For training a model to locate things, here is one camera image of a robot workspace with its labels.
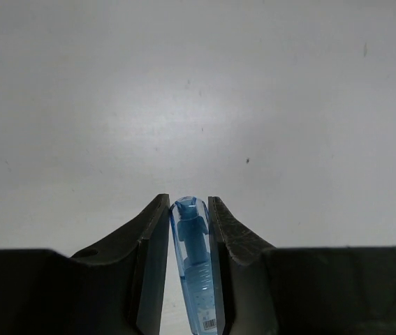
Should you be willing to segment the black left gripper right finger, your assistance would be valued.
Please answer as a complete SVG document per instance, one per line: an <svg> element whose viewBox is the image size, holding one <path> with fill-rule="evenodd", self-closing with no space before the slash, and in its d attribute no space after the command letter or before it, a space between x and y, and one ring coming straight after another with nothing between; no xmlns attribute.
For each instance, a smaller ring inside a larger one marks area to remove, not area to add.
<svg viewBox="0 0 396 335"><path fill-rule="evenodd" d="M396 334L396 246L277 248L208 209L220 334Z"/></svg>

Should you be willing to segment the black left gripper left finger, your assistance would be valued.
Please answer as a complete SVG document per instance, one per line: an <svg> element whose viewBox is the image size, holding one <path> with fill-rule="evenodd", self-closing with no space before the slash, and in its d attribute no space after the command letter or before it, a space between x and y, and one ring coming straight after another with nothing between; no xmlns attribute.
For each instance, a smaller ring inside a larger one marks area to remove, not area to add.
<svg viewBox="0 0 396 335"><path fill-rule="evenodd" d="M0 249L0 334L158 334L169 197L66 257Z"/></svg>

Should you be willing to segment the blue translucent correction tape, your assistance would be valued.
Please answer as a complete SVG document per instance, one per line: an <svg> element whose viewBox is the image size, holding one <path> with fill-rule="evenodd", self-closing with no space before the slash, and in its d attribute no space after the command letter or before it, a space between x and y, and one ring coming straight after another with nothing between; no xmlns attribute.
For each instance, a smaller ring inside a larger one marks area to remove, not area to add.
<svg viewBox="0 0 396 335"><path fill-rule="evenodd" d="M170 208L170 225L186 313L192 334L217 334L208 210L186 196Z"/></svg>

